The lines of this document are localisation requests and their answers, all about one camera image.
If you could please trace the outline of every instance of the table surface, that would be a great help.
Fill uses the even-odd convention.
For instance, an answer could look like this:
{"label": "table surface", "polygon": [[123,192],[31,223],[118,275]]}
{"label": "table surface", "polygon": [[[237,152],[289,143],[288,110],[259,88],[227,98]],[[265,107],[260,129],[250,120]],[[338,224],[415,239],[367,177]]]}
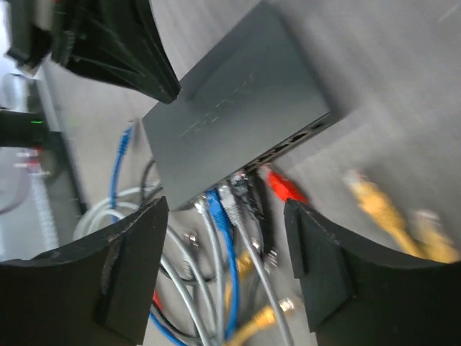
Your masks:
{"label": "table surface", "polygon": [[[255,0],[156,0],[154,17],[179,78],[193,67],[256,3]],[[459,0],[279,0],[276,8],[295,33],[344,118],[276,162],[307,191],[331,220],[396,248],[358,208],[343,183],[358,168],[369,175],[411,218],[412,210],[440,214],[461,246],[461,3]],[[120,134],[156,103],[137,92],[77,78],[49,65],[58,109],[76,156],[88,199],[107,196]],[[139,131],[122,170],[120,188],[137,186],[150,156]],[[292,279],[282,204],[277,216],[280,296],[299,292]],[[193,212],[175,213],[182,230],[203,226]],[[174,311],[182,304],[158,289]],[[179,323],[190,326],[187,317]],[[315,345],[301,311],[290,320],[296,345]],[[247,345],[281,345],[277,329]],[[145,345],[168,345],[149,324]]]}

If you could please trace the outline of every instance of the blue cable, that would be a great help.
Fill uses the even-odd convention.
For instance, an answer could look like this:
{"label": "blue cable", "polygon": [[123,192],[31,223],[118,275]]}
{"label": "blue cable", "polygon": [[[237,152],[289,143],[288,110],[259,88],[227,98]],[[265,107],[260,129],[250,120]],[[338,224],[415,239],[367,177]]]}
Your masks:
{"label": "blue cable", "polygon": [[[110,207],[115,209],[117,207],[117,185],[118,177],[120,175],[120,168],[122,167],[123,156],[127,152],[128,145],[131,141],[131,136],[133,134],[134,125],[131,124],[129,128],[125,130],[120,138],[120,143],[117,150],[117,158],[115,159],[114,169],[112,170],[112,178],[110,180]],[[117,222],[117,218],[112,217],[112,222]]]}
{"label": "blue cable", "polygon": [[238,309],[240,306],[240,283],[238,281],[236,251],[233,248],[231,236],[231,222],[220,203],[219,194],[216,190],[207,193],[209,211],[215,220],[218,229],[223,232],[225,246],[228,251],[230,277],[232,279],[232,304],[230,305],[228,325],[225,328],[225,339],[229,340],[236,332],[238,321]]}
{"label": "blue cable", "polygon": [[154,314],[150,313],[149,316],[152,322],[157,327],[157,329],[165,336],[166,339],[168,339],[177,346],[187,346],[187,344],[184,344],[180,339],[174,336],[174,334],[171,333],[162,323],[160,323],[160,321],[156,318]]}

